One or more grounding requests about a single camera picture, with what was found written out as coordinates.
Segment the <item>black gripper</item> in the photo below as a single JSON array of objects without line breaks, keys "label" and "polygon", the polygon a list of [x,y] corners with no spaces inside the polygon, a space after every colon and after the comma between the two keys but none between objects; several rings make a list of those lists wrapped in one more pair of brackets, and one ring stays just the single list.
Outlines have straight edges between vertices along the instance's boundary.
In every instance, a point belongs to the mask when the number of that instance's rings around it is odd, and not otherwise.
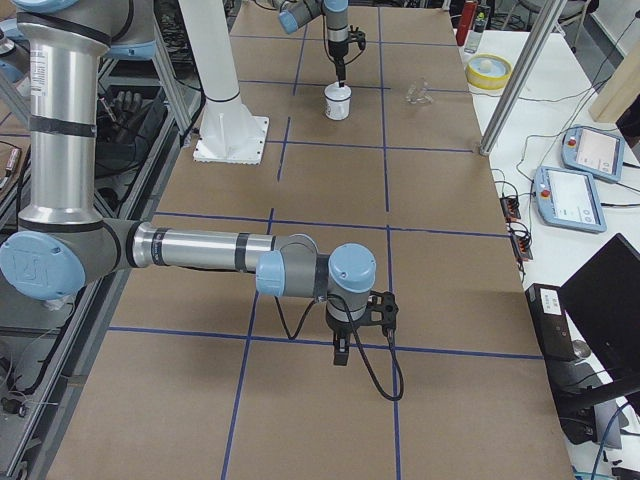
[{"label": "black gripper", "polygon": [[333,365],[347,366],[349,360],[350,338],[353,327],[349,322],[330,320],[330,328],[333,331]]},{"label": "black gripper", "polygon": [[346,84],[346,65],[344,58],[347,55],[347,42],[329,41],[327,43],[327,46],[328,55],[331,61],[334,63],[338,86],[340,88],[343,88]]}]

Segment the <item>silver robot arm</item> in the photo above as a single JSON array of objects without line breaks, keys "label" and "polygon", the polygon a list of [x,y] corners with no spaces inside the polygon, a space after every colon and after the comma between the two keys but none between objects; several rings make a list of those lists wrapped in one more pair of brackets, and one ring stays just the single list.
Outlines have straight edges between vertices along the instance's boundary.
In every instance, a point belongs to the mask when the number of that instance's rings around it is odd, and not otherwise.
[{"label": "silver robot arm", "polygon": [[350,30],[347,1],[300,0],[267,1],[266,8],[277,13],[281,28],[293,34],[320,17],[324,21],[327,56],[334,65],[339,87],[346,86],[346,61],[349,52]]},{"label": "silver robot arm", "polygon": [[185,231],[104,218],[94,206],[100,59],[154,37],[149,1],[20,1],[30,46],[31,194],[1,247],[20,293],[54,300],[112,272],[150,265],[251,273],[257,291],[326,306],[334,361],[343,365],[371,319],[376,261],[348,243],[323,255],[305,235]]}]

